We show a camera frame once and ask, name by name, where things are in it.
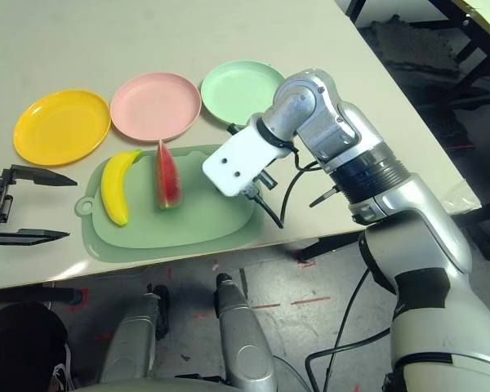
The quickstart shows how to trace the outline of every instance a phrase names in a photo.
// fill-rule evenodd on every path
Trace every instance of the watermelon slice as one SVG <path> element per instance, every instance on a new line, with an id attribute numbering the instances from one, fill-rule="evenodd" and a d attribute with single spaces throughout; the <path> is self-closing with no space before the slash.
<path id="1" fill-rule="evenodd" d="M 161 208 L 177 207 L 181 202 L 181 181 L 174 158 L 162 141 L 156 153 L 156 200 Z"/>

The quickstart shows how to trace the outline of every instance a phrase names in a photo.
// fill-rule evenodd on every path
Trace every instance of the white table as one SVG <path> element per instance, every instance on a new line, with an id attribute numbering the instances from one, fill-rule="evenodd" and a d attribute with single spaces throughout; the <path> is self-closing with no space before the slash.
<path id="1" fill-rule="evenodd" d="M 48 93 L 84 88 L 110 100 L 126 80 L 153 71 L 178 73 L 199 85 L 215 66 L 243 58 L 270 63 L 286 76 L 311 67 L 327 70 L 343 99 L 359 106 L 450 212 L 466 209 L 460 203 L 463 198 L 475 200 L 414 108 L 331 0 L 0 0 L 0 173 L 12 163 L 28 164 L 14 150 L 12 130 L 20 114 Z M 223 128 L 203 114 L 169 145 L 220 144 L 228 138 Z M 0 287 L 194 256 L 111 264 L 85 251 L 74 204 L 99 163 L 136 146 L 154 148 L 111 131 L 92 154 L 54 169 L 76 180 L 78 187 L 19 181 L 10 188 L 15 202 L 2 230 L 53 229 L 71 235 L 33 247 L 0 247 Z M 302 161 L 309 158 L 304 154 Z M 278 209 L 295 174 L 292 159 L 276 162 L 269 173 L 279 186 L 266 193 L 265 200 Z M 307 207 L 330 186 L 323 173 L 305 175 L 291 196 L 286 228 L 278 229 L 266 216 L 263 230 L 244 247 L 359 229 L 343 196 Z"/>

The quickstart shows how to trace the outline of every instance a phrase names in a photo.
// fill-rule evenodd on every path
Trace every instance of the gray floor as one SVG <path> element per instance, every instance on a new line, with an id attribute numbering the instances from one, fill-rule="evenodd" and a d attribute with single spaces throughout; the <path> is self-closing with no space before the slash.
<path id="1" fill-rule="evenodd" d="M 458 111 L 457 117 L 467 127 L 476 151 L 456 159 L 455 164 L 479 197 L 490 201 L 490 106 Z M 365 268 L 355 245 L 318 257 L 310 265 L 298 265 L 287 250 L 307 244 L 226 253 L 58 283 L 59 287 L 87 290 L 84 305 L 52 305 L 69 329 L 73 371 L 82 383 L 93 382 L 110 337 L 129 304 L 145 292 L 149 283 L 161 283 L 171 291 L 171 331 L 157 344 L 155 375 L 197 372 L 224 376 L 212 292 L 218 273 L 227 272 L 238 278 L 239 269 L 243 269 L 251 305 L 275 305 L 256 310 L 272 351 L 304 374 L 305 356 L 333 345 L 346 303 Z M 470 281 L 490 308 L 490 262 L 475 250 Z M 293 305 L 311 299 L 319 301 Z M 369 278 L 354 304 L 343 341 L 356 341 L 387 328 L 394 303 L 395 298 Z M 323 360 L 314 366 L 320 385 L 325 365 Z M 282 365 L 278 370 L 279 390 L 301 390 Z M 380 390 L 389 370 L 386 337 L 339 354 L 330 390 Z"/>

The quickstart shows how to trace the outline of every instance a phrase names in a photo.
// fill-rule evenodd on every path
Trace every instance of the banana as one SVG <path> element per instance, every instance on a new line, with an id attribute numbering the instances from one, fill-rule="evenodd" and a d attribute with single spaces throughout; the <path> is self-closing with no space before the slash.
<path id="1" fill-rule="evenodd" d="M 123 179 L 127 169 L 141 154 L 141 150 L 124 151 L 114 155 L 101 175 L 100 192 L 109 218 L 118 226 L 129 222 L 129 211 L 123 194 Z"/>

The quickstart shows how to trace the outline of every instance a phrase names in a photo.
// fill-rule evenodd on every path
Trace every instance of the green cutting board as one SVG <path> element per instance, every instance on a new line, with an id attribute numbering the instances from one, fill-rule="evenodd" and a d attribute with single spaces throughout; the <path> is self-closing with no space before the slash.
<path id="1" fill-rule="evenodd" d="M 154 191 L 155 155 L 145 155 L 127 170 L 124 194 L 129 223 L 114 224 L 104 209 L 100 190 L 92 203 L 92 224 L 98 236 L 116 247 L 177 247 L 201 243 L 233 233 L 251 219 L 253 203 L 243 197 L 227 198 L 202 172 L 207 155 L 193 151 L 176 157 L 183 198 L 175 208 L 163 210 Z"/>
<path id="2" fill-rule="evenodd" d="M 239 196 L 220 194 L 202 172 L 203 161 L 217 145 L 171 149 L 182 179 L 184 197 L 175 209 L 161 210 L 154 199 L 154 160 L 146 151 L 126 174 L 124 191 L 129 224 L 119 227 L 108 218 L 100 197 L 101 172 L 91 174 L 85 197 L 75 211 L 82 218 L 82 238 L 98 260 L 127 262 L 233 249 L 252 241 L 263 225 L 263 211 Z"/>

